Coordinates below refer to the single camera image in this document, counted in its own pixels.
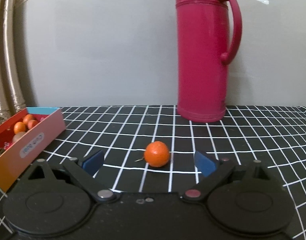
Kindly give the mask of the orange tangerine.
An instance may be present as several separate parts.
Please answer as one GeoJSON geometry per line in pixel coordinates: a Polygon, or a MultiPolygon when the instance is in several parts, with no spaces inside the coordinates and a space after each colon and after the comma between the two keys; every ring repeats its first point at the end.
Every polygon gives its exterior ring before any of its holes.
{"type": "Polygon", "coordinates": [[[144,160],[152,167],[162,167],[170,160],[168,146],[161,142],[151,142],[144,151],[144,160]]]}
{"type": "Polygon", "coordinates": [[[22,133],[22,132],[26,132],[27,127],[22,121],[19,121],[14,125],[13,131],[14,131],[14,134],[19,134],[19,133],[22,133]]]}

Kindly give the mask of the large brown oval fruit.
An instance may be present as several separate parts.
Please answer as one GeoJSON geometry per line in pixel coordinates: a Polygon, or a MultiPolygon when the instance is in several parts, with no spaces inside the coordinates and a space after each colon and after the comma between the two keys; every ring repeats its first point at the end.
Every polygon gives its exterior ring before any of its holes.
{"type": "Polygon", "coordinates": [[[14,135],[13,139],[12,139],[12,143],[16,143],[18,140],[20,140],[24,135],[26,134],[26,132],[19,132],[17,134],[14,135]]]}

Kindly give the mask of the colourful cardboard fruit box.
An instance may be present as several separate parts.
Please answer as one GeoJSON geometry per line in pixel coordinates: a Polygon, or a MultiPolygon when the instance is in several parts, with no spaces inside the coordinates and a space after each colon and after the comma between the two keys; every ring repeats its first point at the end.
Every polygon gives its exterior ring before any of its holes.
{"type": "Polygon", "coordinates": [[[0,190],[4,193],[26,168],[66,128],[58,107],[27,107],[0,125],[0,190]],[[13,142],[14,125],[32,114],[38,124],[13,142]]]}

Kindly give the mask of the orange tangerine in box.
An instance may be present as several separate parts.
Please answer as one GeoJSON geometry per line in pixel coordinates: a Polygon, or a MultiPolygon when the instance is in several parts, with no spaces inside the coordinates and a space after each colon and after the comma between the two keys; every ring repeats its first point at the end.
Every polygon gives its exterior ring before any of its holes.
{"type": "Polygon", "coordinates": [[[19,134],[19,133],[22,133],[22,132],[26,132],[27,127],[22,121],[19,121],[14,125],[13,131],[14,131],[14,134],[19,134]]]}

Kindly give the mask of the pink thermos flask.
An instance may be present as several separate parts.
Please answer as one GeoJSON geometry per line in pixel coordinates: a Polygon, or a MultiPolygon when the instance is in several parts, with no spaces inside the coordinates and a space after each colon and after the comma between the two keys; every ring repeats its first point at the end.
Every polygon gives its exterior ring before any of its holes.
{"type": "Polygon", "coordinates": [[[228,66],[242,37],[237,0],[176,0],[177,112],[194,122],[216,122],[226,112],[228,66]]]}

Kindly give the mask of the beige satin curtain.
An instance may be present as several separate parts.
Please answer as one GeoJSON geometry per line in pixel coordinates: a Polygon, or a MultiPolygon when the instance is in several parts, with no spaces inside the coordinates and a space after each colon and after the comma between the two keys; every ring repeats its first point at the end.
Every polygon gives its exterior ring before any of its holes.
{"type": "Polygon", "coordinates": [[[18,55],[22,46],[16,44],[15,8],[20,0],[0,0],[0,124],[27,106],[26,85],[21,78],[18,55]]]}

